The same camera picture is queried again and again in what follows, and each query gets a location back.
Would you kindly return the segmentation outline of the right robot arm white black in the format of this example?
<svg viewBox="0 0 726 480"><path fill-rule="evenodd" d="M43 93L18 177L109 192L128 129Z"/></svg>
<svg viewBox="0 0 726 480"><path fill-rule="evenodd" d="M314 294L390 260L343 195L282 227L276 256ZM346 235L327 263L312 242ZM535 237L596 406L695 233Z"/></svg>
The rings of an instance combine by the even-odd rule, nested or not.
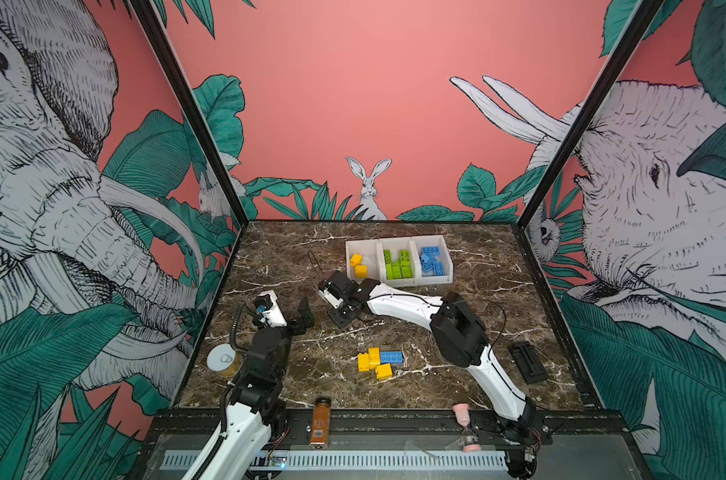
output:
<svg viewBox="0 0 726 480"><path fill-rule="evenodd" d="M418 295L375 279L358 283L340 271L320 281L318 291L329 305L330 318L341 328L367 311L430 331L443 358L468 370L489 398L507 441L524 444L530 439L536 406L504 370L484 323L461 295Z"/></svg>

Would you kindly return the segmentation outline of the tin can silver lid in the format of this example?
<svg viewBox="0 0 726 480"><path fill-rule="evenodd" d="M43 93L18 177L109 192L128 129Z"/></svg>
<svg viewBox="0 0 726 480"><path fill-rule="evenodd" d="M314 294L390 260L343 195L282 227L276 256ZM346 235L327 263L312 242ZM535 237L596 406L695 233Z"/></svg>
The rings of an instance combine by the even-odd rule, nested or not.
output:
<svg viewBox="0 0 726 480"><path fill-rule="evenodd" d="M208 353L206 366L211 372L229 379L238 373L242 361L243 355L231 345L220 344L213 347Z"/></svg>

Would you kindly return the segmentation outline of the yellow lego brick lowest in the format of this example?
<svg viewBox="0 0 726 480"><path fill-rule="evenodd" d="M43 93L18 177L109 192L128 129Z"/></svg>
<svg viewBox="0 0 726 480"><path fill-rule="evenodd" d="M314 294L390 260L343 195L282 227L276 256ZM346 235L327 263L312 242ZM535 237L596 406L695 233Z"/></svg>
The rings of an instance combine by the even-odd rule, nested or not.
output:
<svg viewBox="0 0 726 480"><path fill-rule="evenodd" d="M378 381L385 381L393 377L393 370L390 364L380 364L375 368Z"/></svg>

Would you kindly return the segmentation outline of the blue lego brick bottom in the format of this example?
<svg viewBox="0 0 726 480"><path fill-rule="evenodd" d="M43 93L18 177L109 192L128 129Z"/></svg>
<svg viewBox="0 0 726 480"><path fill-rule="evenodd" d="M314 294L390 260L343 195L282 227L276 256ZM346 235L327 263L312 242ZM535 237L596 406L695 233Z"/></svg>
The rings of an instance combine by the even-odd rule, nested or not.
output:
<svg viewBox="0 0 726 480"><path fill-rule="evenodd" d="M381 351L380 362L382 364L403 365L404 355L400 351Z"/></svg>

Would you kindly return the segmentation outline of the black flat pad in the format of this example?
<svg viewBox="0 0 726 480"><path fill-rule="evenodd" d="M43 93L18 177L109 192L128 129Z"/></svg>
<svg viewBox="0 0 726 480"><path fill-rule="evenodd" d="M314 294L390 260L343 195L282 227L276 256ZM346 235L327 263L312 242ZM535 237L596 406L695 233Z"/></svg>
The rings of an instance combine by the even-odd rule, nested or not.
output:
<svg viewBox="0 0 726 480"><path fill-rule="evenodd" d="M523 380L528 385L548 379L548 372L533 344L528 341L517 342L510 345L508 350Z"/></svg>

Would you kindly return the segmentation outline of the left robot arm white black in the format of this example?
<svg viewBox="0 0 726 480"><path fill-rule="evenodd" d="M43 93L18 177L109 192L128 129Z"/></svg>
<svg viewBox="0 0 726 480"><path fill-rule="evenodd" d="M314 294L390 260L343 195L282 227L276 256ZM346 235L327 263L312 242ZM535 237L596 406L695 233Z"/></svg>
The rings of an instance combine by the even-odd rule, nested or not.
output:
<svg viewBox="0 0 726 480"><path fill-rule="evenodd" d="M285 408L280 399L292 339L314 326L309 299L298 306L299 317L286 320L272 290L241 304L229 335L229 346L243 363L227 382L219 402L220 422L186 479L240 479L257 453L286 434Z"/></svg>

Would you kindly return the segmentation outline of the black base frame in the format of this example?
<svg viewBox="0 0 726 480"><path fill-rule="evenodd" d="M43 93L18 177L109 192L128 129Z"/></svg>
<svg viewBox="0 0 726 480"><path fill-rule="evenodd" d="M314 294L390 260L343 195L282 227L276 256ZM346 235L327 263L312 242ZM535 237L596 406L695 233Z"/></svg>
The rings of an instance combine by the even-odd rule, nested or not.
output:
<svg viewBox="0 0 726 480"><path fill-rule="evenodd" d="M313 411L309 408L290 408L285 413L284 427L279 432L279 446L308 447ZM211 408L180 408L168 410L156 417L146 437L148 447L162 440L179 440L193 446L205 443L218 430L219 416ZM333 409L328 427L328 446L361 445L372 441L407 441L417 444L439 440L457 440L463 428L451 410L408 409ZM544 411L536 414L530 445L540 440L551 445L557 440L573 437L593 440L599 436L618 436L632 445L634 440L624 420L611 410Z"/></svg>

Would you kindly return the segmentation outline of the white three-compartment bin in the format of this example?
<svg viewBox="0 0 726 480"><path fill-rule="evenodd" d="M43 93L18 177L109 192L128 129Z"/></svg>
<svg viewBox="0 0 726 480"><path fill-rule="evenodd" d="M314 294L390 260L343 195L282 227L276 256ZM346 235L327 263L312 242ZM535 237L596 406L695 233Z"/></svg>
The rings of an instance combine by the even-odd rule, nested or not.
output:
<svg viewBox="0 0 726 480"><path fill-rule="evenodd" d="M440 254L435 257L435 261L442 263L444 276L427 276L424 277L421 271L420 256L423 247L437 246ZM403 277L398 280L388 280L386 277L386 265L383 257L383 250L389 249L392 254L393 265L401 266L398 263L399 252L408 250L410 252L411 264L409 265L413 272L412 278ZM365 278L356 278L354 267L350 265L350 258L353 254L360 254L363 257L362 264L368 267L368 277L379 280L382 283L395 288L413 287L413 286L430 286L452 284L454 280L454 267L451 260L446 241L442 235L426 235L412 237L392 237L379 238L369 240L354 240L345 243L346 253L346 270L347 276L362 282Z"/></svg>

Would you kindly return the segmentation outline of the pink hourglass timer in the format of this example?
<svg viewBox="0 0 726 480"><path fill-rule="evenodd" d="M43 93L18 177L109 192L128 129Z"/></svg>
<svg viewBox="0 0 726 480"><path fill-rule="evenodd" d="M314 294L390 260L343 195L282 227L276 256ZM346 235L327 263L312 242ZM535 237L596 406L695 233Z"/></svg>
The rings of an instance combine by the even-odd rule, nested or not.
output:
<svg viewBox="0 0 726 480"><path fill-rule="evenodd" d="M476 452L481 450L479 437L471 428L471 417L469 405L466 403L452 406L456 422L462 427L459 443L464 452Z"/></svg>

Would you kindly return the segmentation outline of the brown spice bottle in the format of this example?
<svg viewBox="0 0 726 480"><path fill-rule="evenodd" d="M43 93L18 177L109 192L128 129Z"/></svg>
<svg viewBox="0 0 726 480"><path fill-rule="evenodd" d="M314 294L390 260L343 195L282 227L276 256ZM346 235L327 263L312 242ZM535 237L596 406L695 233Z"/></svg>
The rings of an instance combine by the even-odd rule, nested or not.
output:
<svg viewBox="0 0 726 480"><path fill-rule="evenodd" d="M328 446L332 401L329 397L315 400L312 422L309 431L309 445L321 449Z"/></svg>

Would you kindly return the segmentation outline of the white perforated rail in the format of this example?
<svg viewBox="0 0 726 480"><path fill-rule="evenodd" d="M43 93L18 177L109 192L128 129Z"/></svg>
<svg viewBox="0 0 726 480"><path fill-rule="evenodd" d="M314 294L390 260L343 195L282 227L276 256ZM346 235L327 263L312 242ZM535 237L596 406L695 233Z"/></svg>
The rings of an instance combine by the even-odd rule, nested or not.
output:
<svg viewBox="0 0 726 480"><path fill-rule="evenodd" d="M270 471L502 471L508 470L500 451L368 451L277 450L259 452L249 465L253 472Z"/></svg>

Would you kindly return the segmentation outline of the large green lego brick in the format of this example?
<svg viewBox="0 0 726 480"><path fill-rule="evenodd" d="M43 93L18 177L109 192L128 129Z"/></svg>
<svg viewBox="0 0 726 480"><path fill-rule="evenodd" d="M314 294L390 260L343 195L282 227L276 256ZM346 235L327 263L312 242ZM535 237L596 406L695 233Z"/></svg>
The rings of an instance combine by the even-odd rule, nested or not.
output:
<svg viewBox="0 0 726 480"><path fill-rule="evenodd" d="M399 252L398 263L400 265L410 265L411 264L410 252L408 250L401 250Z"/></svg>

